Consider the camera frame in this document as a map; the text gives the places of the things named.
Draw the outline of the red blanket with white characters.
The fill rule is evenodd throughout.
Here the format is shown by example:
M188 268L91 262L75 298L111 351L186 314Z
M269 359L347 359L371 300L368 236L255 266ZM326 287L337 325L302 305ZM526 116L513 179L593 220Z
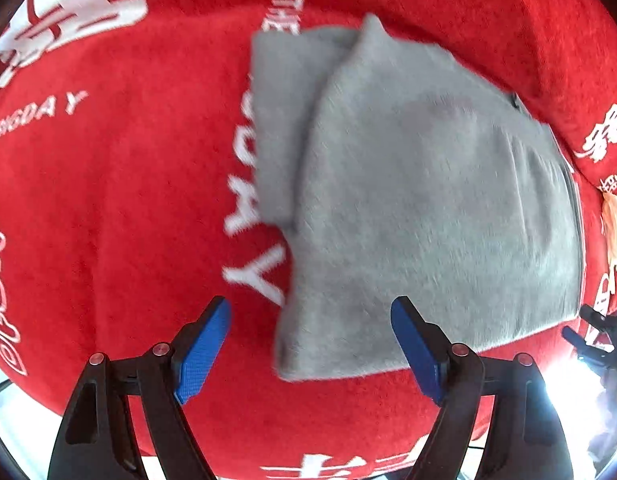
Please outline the red blanket with white characters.
M215 474L357 479L411 466L436 408L408 364L289 382L275 365L293 257L255 188L253 38L378 18L547 125L583 222L575 316L479 351L569 350L617 311L617 25L599 0L23 0L0 36L0 368L62 412L85 362L146 352L222 296L229 333L184 407Z

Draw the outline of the orange yellow cloth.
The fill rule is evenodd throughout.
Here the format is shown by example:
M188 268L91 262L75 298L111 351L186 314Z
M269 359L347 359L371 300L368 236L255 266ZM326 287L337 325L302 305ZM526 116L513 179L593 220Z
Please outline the orange yellow cloth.
M609 266L617 272L617 195L603 192L602 223L607 240Z

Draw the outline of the grey knitted sweater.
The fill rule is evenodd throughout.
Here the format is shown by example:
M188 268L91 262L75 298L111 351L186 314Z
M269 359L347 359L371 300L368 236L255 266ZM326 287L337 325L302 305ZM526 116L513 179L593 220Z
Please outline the grey knitted sweater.
M255 188L292 252L275 365L289 382L406 364L407 296L476 351L575 316L581 206L551 129L436 44L367 16L252 41Z

